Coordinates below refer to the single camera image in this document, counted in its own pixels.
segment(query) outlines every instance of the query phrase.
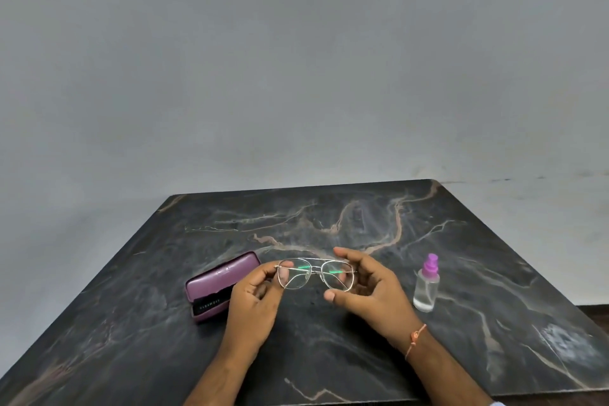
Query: clear plastic bottle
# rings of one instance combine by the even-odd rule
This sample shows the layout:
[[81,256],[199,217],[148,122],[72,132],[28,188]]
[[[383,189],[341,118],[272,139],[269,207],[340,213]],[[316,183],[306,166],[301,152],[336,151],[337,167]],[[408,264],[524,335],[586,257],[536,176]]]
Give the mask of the clear plastic bottle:
[[438,274],[438,256],[430,254],[416,275],[415,296],[412,303],[415,308],[425,313],[434,309],[435,298],[438,296],[440,275]]

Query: purple spray nozzle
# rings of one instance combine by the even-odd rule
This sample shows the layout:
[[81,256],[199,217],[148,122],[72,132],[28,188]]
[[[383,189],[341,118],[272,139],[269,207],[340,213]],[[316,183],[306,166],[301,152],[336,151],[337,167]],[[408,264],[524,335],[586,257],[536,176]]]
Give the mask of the purple spray nozzle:
[[429,254],[427,260],[422,266],[422,275],[425,278],[433,279],[438,276],[438,256],[435,254]]

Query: orange thread wristband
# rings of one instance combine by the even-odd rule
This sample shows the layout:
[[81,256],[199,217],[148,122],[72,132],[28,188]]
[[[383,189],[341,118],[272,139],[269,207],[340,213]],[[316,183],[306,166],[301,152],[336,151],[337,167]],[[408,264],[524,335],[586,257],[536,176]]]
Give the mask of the orange thread wristband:
[[412,350],[412,347],[416,345],[416,340],[418,339],[418,336],[421,335],[423,329],[425,329],[426,327],[427,325],[424,324],[421,329],[410,334],[410,346],[408,347],[408,351],[406,352],[406,356],[404,357],[405,359],[408,359],[408,354],[410,353],[410,350]]

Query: forearm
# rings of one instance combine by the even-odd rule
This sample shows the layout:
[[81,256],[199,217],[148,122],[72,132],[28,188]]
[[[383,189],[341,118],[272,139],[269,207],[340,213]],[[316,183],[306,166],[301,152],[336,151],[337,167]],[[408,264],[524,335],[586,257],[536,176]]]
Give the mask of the forearm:
[[234,404],[253,357],[221,348],[184,406]]
[[[408,339],[400,351],[405,354],[409,346]],[[427,329],[422,331],[407,361],[434,406],[489,406],[493,402]]]

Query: marble tabletop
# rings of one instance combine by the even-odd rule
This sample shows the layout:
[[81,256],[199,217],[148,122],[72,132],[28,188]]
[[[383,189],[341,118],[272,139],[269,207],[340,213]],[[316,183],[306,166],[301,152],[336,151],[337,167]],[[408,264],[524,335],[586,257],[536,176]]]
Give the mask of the marble tabletop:
[[[0,403],[180,404],[225,316],[194,325],[185,281],[241,253],[262,261],[366,251],[408,295],[440,257],[430,331],[493,396],[609,388],[609,337],[438,182],[170,197],[0,380]],[[312,279],[287,291],[241,405],[424,397],[403,359]]]

